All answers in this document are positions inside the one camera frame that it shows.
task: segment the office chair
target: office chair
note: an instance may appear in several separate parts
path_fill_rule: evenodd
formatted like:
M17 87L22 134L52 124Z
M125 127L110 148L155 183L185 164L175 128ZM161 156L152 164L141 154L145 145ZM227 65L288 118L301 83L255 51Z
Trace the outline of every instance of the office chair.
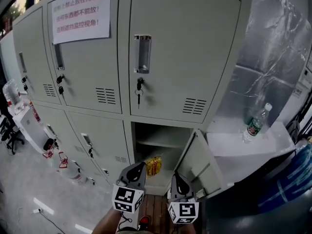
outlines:
M14 126L15 126L15 124L12 124L10 121L8 121L6 116L2 115L0 117L1 141L9 140L9 142L6 143L6 147L8 149L12 150L13 155L15 155L15 152L14 152L15 141L20 141L22 143L22 145L25 144L24 140L18 138L18 134L20 133L20 131L18 130L17 132L15 132L13 130Z

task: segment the black and white marker cube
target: black and white marker cube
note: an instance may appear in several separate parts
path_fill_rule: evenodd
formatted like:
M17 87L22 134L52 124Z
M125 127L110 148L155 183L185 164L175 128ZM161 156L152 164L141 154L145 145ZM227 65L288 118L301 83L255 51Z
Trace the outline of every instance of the black and white marker cube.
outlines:
M174 224L190 224L198 218L199 203L172 202L169 214Z
M121 212L134 213L143 202L144 191L114 185L113 207Z

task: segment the wooden floor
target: wooden floor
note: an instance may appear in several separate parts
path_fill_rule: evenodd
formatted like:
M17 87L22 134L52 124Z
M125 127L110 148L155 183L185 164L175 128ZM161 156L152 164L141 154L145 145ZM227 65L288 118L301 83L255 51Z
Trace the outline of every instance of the wooden floor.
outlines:
M150 217L148 231L155 234L171 234L174 230L169 212L167 210L167 198L164 196L145 195L140 206L138 220L143 216Z

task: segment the ventilation slot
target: ventilation slot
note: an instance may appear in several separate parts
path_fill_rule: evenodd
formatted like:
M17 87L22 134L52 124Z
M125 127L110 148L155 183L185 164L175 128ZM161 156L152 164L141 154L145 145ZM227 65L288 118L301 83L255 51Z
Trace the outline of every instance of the ventilation slot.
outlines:
M43 85L43 88L45 90L45 93L47 96L53 96L53 97L56 97L55 95L55 91L54 91L54 88L53 88L53 85L50 85L50 84L44 84Z
M116 104L114 89L96 88L97 100L100 103Z
M74 146L78 152L84 153L84 150L79 146Z
M116 161L120 162L120 163L127 163L127 159L124 157L118 157L115 156Z
M183 112L186 114L201 115L206 106L206 100L186 98Z

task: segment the yellow snack bag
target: yellow snack bag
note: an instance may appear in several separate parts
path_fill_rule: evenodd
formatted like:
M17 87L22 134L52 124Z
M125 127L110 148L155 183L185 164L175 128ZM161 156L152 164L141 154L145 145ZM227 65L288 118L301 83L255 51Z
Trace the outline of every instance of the yellow snack bag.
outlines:
M162 160L161 157L154 157L146 162L146 175L147 177L152 177L159 173L161 169Z

